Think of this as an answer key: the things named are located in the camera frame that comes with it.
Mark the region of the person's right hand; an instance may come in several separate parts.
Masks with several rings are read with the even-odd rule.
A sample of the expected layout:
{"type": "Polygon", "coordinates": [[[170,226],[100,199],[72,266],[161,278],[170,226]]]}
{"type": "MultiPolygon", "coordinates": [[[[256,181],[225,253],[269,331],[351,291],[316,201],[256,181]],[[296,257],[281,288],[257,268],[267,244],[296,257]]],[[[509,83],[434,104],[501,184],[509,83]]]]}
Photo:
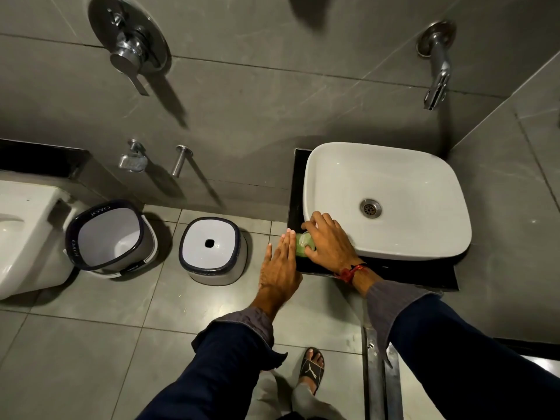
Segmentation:
{"type": "MultiPolygon", "coordinates": [[[[312,213],[311,219],[304,222],[302,228],[312,235],[312,239],[320,253],[321,261],[316,264],[326,268],[334,275],[340,273],[344,268],[349,269],[351,265],[363,262],[352,246],[346,232],[336,220],[334,220],[333,228],[317,229],[313,224],[312,213]]],[[[366,273],[366,268],[355,274],[353,285],[359,284],[364,273],[366,273]]]]}

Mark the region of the green soap bar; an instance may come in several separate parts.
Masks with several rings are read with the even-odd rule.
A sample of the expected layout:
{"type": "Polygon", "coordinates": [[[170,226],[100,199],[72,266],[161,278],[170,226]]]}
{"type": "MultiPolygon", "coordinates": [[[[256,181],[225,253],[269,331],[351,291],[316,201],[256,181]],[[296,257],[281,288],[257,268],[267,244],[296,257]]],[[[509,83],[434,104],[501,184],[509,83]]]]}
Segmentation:
{"type": "Polygon", "coordinates": [[[316,251],[316,245],[312,239],[312,235],[308,231],[296,233],[296,256],[308,258],[306,248],[309,248],[312,252],[316,251]]]}

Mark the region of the person's right forearm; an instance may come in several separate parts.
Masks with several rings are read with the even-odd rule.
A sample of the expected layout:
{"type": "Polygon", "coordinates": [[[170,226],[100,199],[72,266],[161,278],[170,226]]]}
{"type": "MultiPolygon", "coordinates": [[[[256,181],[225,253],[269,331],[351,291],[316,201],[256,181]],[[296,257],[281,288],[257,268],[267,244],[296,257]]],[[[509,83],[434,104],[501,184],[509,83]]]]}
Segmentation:
{"type": "Polygon", "coordinates": [[[465,322],[440,297],[366,268],[380,351],[392,344],[446,420],[560,420],[560,378],[465,322]]]}

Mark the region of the person's left forearm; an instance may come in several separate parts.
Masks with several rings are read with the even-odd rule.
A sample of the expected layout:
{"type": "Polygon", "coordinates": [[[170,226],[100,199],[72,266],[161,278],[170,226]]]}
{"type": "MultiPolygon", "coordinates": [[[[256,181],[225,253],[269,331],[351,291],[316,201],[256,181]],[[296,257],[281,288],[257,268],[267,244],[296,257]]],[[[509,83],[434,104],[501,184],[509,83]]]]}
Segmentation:
{"type": "Polygon", "coordinates": [[[250,306],[213,320],[192,342],[195,356],[136,420],[244,420],[261,371],[280,367],[271,317],[250,306]]]}

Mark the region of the white stool with dark rim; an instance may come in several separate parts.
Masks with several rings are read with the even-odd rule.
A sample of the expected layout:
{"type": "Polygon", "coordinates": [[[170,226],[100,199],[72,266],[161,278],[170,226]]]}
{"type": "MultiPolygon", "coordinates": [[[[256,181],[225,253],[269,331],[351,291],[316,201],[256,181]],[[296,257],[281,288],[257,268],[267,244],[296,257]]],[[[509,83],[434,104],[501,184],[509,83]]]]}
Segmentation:
{"type": "Polygon", "coordinates": [[[248,244],[231,220],[201,217],[190,222],[179,245],[178,260],[188,275],[200,284],[228,286],[243,274],[248,244]]]}

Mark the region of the white ceramic wash basin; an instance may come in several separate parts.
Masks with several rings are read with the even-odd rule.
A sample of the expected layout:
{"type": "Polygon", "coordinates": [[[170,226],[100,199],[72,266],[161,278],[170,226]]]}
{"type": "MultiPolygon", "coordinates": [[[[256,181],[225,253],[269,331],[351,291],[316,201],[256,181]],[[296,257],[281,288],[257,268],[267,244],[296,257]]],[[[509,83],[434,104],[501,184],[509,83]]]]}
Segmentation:
{"type": "Polygon", "coordinates": [[[396,260],[451,258],[465,252],[472,227],[453,169],[435,155],[362,143],[331,142],[306,165],[304,219],[328,213],[360,256],[396,260]],[[368,219],[363,199],[382,215],[368,219]]]}

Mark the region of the black sandal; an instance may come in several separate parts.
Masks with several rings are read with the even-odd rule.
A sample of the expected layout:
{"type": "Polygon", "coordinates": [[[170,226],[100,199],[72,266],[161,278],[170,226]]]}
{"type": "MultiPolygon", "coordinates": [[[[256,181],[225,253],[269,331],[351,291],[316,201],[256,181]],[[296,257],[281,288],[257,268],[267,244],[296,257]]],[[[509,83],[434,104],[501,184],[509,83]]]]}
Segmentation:
{"type": "Polygon", "coordinates": [[[298,386],[305,386],[313,396],[323,380],[325,371],[325,359],[321,351],[314,347],[308,347],[302,358],[298,374],[298,386]]]}

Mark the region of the steel door threshold strip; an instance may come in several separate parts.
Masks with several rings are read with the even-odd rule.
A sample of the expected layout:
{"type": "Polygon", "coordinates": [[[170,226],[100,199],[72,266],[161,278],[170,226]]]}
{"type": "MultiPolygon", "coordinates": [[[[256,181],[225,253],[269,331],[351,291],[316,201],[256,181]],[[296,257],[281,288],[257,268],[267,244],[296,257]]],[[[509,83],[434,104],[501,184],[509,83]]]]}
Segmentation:
{"type": "Polygon", "coordinates": [[[379,351],[374,329],[362,329],[363,389],[366,420],[404,420],[399,355],[392,344],[389,362],[379,351]]]}

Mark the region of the person's grey trouser leg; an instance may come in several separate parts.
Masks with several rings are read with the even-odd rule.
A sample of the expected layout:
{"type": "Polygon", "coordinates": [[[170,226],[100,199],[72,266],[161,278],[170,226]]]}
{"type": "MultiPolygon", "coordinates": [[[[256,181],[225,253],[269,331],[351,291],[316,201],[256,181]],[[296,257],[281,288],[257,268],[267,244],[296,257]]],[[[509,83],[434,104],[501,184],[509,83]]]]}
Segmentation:
{"type": "MultiPolygon", "coordinates": [[[[297,384],[291,393],[292,411],[304,420],[346,420],[338,409],[320,401],[306,384],[297,384]]],[[[245,420],[278,420],[281,417],[278,383],[271,371],[259,374],[245,420]]]]}

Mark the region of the white bucket with dark rim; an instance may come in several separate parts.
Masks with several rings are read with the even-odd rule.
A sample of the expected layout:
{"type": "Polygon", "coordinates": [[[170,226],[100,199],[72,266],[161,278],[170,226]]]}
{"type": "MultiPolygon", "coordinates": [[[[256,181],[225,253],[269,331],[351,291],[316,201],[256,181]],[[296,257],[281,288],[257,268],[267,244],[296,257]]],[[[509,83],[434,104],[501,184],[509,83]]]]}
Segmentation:
{"type": "Polygon", "coordinates": [[[125,199],[83,211],[65,232],[64,252],[74,267],[103,279],[143,269],[159,252],[158,237],[148,219],[125,199]]]}

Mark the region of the chrome angle valve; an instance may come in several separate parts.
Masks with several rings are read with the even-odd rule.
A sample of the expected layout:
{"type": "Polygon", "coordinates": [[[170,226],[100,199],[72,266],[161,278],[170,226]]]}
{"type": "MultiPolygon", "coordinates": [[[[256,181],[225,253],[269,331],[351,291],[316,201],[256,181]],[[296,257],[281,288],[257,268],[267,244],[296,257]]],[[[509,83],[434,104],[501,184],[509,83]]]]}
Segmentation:
{"type": "Polygon", "coordinates": [[[135,139],[129,139],[128,152],[120,156],[118,168],[132,173],[141,173],[146,170],[147,166],[148,157],[144,146],[135,139]]]}

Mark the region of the black stone ledge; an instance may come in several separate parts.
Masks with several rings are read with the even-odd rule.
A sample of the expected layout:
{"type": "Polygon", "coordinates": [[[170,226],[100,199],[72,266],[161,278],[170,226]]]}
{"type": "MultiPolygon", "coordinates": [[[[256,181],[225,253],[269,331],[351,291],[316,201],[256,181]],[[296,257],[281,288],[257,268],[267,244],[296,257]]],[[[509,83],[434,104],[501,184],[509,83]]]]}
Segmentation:
{"type": "Polygon", "coordinates": [[[72,179],[90,159],[84,149],[0,139],[0,171],[72,179]]]}

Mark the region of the chrome shower mixer valve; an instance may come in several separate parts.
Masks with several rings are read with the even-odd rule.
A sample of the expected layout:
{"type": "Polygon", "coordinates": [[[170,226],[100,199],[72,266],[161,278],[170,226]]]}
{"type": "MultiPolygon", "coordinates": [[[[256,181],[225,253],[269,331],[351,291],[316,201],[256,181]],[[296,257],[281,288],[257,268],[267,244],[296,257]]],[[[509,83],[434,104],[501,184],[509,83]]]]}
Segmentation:
{"type": "Polygon", "coordinates": [[[110,53],[112,66],[141,96],[149,96],[139,76],[163,76],[171,65],[167,41],[156,22],[131,0],[90,0],[88,20],[110,53]]]}

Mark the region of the chrome wall peg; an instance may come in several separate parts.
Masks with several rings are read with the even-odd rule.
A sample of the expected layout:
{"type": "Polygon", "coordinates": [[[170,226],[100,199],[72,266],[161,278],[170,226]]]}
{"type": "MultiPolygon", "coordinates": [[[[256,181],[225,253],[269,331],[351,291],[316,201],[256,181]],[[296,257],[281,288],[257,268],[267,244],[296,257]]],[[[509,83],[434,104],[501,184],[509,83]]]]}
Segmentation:
{"type": "Polygon", "coordinates": [[[173,178],[178,178],[180,176],[186,160],[193,156],[192,150],[185,145],[177,145],[176,151],[178,156],[171,172],[173,178]]]}

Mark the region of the chrome wall spout tap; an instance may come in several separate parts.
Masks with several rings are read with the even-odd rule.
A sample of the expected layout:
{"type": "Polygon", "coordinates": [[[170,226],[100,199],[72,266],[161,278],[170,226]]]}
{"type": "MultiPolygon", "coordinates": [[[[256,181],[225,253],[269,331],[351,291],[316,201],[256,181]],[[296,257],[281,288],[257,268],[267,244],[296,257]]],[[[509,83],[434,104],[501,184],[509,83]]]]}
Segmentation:
{"type": "Polygon", "coordinates": [[[418,56],[428,59],[431,65],[432,83],[424,97],[426,110],[434,110],[446,97],[452,74],[448,50],[455,40],[456,30],[454,21],[440,20],[430,24],[417,38],[418,56]]]}

